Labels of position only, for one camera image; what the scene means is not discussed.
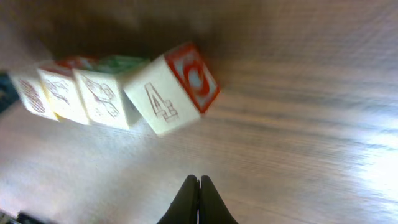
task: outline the green block face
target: green block face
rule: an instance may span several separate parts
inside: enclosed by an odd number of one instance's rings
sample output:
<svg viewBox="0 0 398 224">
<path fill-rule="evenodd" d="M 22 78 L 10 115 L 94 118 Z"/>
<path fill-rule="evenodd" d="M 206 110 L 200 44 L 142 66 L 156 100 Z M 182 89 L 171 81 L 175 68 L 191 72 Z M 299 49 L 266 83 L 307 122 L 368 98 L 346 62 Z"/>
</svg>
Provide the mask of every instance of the green block face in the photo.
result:
<svg viewBox="0 0 398 224">
<path fill-rule="evenodd" d="M 113 55 L 100 60 L 91 68 L 86 69 L 94 72 L 117 75 L 141 66 L 146 62 L 148 62 L 146 58 Z"/>
</svg>

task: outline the dark object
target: dark object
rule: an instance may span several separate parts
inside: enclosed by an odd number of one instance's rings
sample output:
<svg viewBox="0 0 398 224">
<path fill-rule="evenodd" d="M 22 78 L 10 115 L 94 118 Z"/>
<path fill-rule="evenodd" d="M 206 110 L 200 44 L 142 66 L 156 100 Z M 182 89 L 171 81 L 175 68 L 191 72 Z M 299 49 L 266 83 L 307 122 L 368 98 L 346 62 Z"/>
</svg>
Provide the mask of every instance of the dark object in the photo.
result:
<svg viewBox="0 0 398 224">
<path fill-rule="evenodd" d="M 29 216 L 26 213 L 20 212 L 18 214 L 17 222 L 20 224 L 44 224 L 36 218 Z"/>
<path fill-rule="evenodd" d="M 189 175 L 158 224 L 238 224 L 210 177 Z"/>
<path fill-rule="evenodd" d="M 20 212 L 17 218 L 14 218 L 0 210 L 0 223 L 4 224 L 45 224 L 32 216 Z"/>
<path fill-rule="evenodd" d="M 18 100 L 17 91 L 11 83 L 10 78 L 3 71 L 0 71 L 0 113 Z"/>
</svg>

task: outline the wooden table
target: wooden table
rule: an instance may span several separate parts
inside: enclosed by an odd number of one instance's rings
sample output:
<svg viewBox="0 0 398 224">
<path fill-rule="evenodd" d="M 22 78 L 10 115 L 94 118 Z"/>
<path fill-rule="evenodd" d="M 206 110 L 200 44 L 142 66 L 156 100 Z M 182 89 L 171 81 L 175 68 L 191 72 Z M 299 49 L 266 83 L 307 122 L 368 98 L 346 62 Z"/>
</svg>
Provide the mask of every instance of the wooden table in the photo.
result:
<svg viewBox="0 0 398 224">
<path fill-rule="evenodd" d="M 205 119 L 161 138 L 143 120 L 127 132 L 15 105 L 0 117 L 0 209 L 156 223 L 194 174 L 239 223 L 398 222 L 395 1 L 2 4 L 2 30 L 55 55 L 156 55 L 193 39 L 222 91 Z M 0 51 L 1 65 L 34 58 L 27 46 Z"/>
</svg>

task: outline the number 4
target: number 4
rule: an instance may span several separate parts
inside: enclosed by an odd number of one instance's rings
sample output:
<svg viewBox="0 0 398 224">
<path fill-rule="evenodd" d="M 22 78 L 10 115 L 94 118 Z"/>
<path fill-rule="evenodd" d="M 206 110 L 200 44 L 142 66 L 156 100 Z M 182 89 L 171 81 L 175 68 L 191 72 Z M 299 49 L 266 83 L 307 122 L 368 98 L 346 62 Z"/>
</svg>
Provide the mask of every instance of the number 4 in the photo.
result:
<svg viewBox="0 0 398 224">
<path fill-rule="evenodd" d="M 164 101 L 152 83 L 146 83 L 145 90 L 156 117 L 163 117 L 167 123 L 175 121 L 178 118 L 177 110 L 173 108 L 172 102 L 170 100 Z"/>
</svg>

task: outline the white block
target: white block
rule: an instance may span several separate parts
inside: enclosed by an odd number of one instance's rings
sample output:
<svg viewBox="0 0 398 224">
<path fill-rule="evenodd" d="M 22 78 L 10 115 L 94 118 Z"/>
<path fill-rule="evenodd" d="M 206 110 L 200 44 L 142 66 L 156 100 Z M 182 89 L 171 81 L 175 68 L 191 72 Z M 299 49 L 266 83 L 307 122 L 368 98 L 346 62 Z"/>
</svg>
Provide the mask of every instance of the white block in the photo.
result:
<svg viewBox="0 0 398 224">
<path fill-rule="evenodd" d="M 50 107 L 36 65 L 13 70 L 9 76 L 27 110 L 44 118 L 58 121 L 57 115 Z"/>
<path fill-rule="evenodd" d="M 129 129 L 141 118 L 121 85 L 148 62 L 142 58 L 111 56 L 91 68 L 73 70 L 92 121 Z"/>
<path fill-rule="evenodd" d="M 82 57 L 71 58 L 57 63 L 45 64 L 38 69 L 49 93 L 49 102 L 54 112 L 63 118 L 81 124 L 90 124 L 90 120 L 81 100 L 72 68 L 79 67 L 81 63 L 88 62 L 87 60 Z"/>
<path fill-rule="evenodd" d="M 160 56 L 124 87 L 129 99 L 157 134 L 201 117 L 220 88 L 193 44 Z"/>
</svg>

